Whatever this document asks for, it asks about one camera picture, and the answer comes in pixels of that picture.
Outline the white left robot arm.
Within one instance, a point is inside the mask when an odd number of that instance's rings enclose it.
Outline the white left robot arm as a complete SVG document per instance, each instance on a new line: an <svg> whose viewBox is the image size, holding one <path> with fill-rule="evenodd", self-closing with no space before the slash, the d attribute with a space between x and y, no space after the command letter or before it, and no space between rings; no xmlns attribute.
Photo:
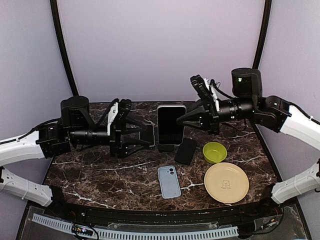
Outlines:
<svg viewBox="0 0 320 240"><path fill-rule="evenodd" d="M60 218L71 213L59 187L42 185L9 171L5 166L32 159L50 159L69 153L78 145L108 146L112 157L125 158L148 148L145 140L129 137L144 132L147 127L129 117L132 101L114 99L98 122L90 114L89 99L72 96L60 103L61 116L45 121L29 132L0 143L0 190L50 207Z"/></svg>

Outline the lilac phone case with ring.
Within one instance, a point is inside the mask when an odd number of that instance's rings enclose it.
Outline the lilac phone case with ring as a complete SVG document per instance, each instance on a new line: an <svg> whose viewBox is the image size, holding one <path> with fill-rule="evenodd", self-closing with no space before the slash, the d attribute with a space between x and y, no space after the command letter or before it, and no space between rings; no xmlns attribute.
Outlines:
<svg viewBox="0 0 320 240"><path fill-rule="evenodd" d="M155 129L153 125L147 125L146 130L139 133L139 139L149 143L149 148L155 146Z"/></svg>

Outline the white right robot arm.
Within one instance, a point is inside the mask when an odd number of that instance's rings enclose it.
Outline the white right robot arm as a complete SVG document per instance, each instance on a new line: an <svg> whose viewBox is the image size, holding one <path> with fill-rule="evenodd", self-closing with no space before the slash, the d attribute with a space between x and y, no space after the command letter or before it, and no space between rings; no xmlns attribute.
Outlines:
<svg viewBox="0 0 320 240"><path fill-rule="evenodd" d="M176 122L208 132L220 133L220 124L234 120L249 120L275 133L292 136L315 149L320 148L320 123L298 105L271 95L263 97L261 73L253 68L236 68L231 71L233 98L218 100L213 80L200 75L190 82L199 100Z"/></svg>

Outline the light blue phone case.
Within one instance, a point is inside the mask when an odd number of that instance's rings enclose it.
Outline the light blue phone case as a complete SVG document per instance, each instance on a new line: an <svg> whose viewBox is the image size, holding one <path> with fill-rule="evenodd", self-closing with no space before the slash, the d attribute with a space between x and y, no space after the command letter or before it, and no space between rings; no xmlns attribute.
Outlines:
<svg viewBox="0 0 320 240"><path fill-rule="evenodd" d="M163 199L174 199L181 196L181 187L176 168L172 165L157 169L158 180Z"/></svg>

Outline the silver edged phone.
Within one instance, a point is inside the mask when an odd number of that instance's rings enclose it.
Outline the silver edged phone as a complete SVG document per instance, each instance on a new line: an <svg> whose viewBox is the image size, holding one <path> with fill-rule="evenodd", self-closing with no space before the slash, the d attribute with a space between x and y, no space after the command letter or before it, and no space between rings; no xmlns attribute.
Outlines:
<svg viewBox="0 0 320 240"><path fill-rule="evenodd" d="M177 119L186 114L183 104L162 104L157 107L158 143L162 146L178 146L183 142L184 126Z"/></svg>

